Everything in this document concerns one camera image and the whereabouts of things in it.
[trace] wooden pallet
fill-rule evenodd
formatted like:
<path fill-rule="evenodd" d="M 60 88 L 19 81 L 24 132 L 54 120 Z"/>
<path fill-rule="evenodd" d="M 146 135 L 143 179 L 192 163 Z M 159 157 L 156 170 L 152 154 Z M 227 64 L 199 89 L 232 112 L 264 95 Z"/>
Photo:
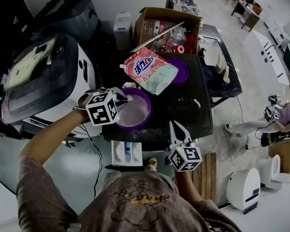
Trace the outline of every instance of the wooden pallet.
<path fill-rule="evenodd" d="M 216 202 L 216 153 L 202 155 L 202 159 L 198 168 L 191 172 L 191 178 L 203 199 Z"/>

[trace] person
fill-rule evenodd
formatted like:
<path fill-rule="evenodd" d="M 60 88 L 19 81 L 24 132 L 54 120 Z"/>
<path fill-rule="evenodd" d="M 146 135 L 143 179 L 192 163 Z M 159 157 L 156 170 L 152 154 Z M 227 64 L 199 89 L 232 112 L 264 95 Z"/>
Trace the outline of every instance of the person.
<path fill-rule="evenodd" d="M 78 216 L 43 164 L 86 119 L 86 111 L 75 109 L 36 134 L 21 151 L 16 196 L 22 231 L 240 231 L 211 200 L 201 198 L 188 172 L 176 173 L 176 186 L 156 172 L 156 159 L 150 159 L 144 172 L 107 174 L 97 197 Z"/>
<path fill-rule="evenodd" d="M 260 131 L 265 133 L 272 132 L 288 132 L 290 131 L 290 102 L 285 103 L 284 105 L 280 105 L 282 109 L 278 109 L 279 112 L 279 120 L 278 121 L 266 121 L 257 120 L 250 121 L 242 124 L 230 125 L 226 124 L 225 129 L 232 133 L 238 134 L 239 136 L 246 136 L 254 131 Z"/>

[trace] white pants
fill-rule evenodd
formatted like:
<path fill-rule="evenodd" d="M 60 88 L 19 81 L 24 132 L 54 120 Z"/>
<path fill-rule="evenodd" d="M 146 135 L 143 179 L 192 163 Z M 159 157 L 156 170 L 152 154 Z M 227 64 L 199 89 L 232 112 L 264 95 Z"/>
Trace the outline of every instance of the white pants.
<path fill-rule="evenodd" d="M 231 127 L 232 127 L 233 133 L 240 134 L 241 136 L 246 136 L 256 130 L 260 132 L 264 132 L 264 133 L 272 133 L 272 132 L 279 131 L 279 129 L 276 128 L 274 123 L 272 125 L 270 124 L 272 124 L 272 122 L 267 122 L 266 120 L 256 120 L 256 121 L 250 121 L 250 122 L 246 122 L 242 124 L 231 125 Z"/>

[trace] yellow shoe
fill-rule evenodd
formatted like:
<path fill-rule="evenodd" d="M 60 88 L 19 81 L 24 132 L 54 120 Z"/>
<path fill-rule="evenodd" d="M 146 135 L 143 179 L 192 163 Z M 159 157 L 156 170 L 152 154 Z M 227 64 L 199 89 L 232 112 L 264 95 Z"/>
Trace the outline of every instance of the yellow shoe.
<path fill-rule="evenodd" d="M 155 158 L 155 157 L 149 158 L 148 164 L 153 165 L 155 168 L 157 168 L 157 165 L 158 165 L 157 158 Z"/>

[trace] tiled floor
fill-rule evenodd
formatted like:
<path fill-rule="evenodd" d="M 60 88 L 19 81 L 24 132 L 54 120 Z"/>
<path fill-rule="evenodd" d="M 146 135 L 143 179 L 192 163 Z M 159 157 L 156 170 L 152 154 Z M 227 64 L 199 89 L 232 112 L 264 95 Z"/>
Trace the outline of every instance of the tiled floor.
<path fill-rule="evenodd" d="M 238 70 L 237 74 L 241 79 L 243 89 L 243 93 L 238 98 L 243 108 L 244 121 L 261 118 L 264 108 L 268 105 L 267 97 L 271 94 L 263 93 L 259 88 L 251 61 L 243 49 L 242 42 L 248 35 L 247 29 L 241 29 L 237 18 L 231 16 L 233 10 L 231 3 L 227 4 L 225 0 L 195 1 L 200 7 L 200 16 L 203 18 L 203 22 L 214 25 L 219 30 Z M 262 22 L 259 22 L 254 30 L 270 37 Z M 277 53 L 280 56 L 282 55 L 280 50 L 277 50 Z M 285 89 L 285 93 L 281 90 L 280 95 L 284 100 L 290 100 L 288 88 Z M 223 204 L 226 202 L 227 179 L 231 173 L 236 171 L 231 162 L 230 154 L 237 168 L 245 169 L 257 166 L 258 160 L 267 156 L 268 149 L 260 147 L 245 150 L 243 147 L 246 144 L 246 137 L 229 140 L 230 135 L 225 133 L 223 126 L 230 121 L 238 123 L 241 119 L 241 109 L 237 98 L 228 99 L 212 109 L 212 113 L 215 126 L 214 133 L 202 138 L 199 146 L 204 154 L 217 153 L 217 202 Z M 212 146 L 221 139 L 223 140 L 219 144 Z M 110 164 L 110 143 L 101 137 L 95 137 L 94 141 L 102 152 L 104 165 Z M 15 190 L 16 187 L 18 155 L 26 143 L 26 140 L 18 141 L 0 137 L 0 179 L 12 190 Z M 251 134 L 248 145 L 249 148 L 252 148 L 259 146 L 260 142 Z M 163 166 L 163 155 L 161 153 L 155 155 L 159 158 L 158 171 L 172 176 L 172 169 Z M 52 175 L 63 197 L 77 213 L 80 213 L 93 200 L 93 187 L 97 177 L 98 162 L 99 158 L 92 144 L 89 140 L 84 140 L 73 148 L 61 145 L 45 164 L 46 170 Z M 107 172 L 106 169 L 101 172 L 99 183 Z"/>

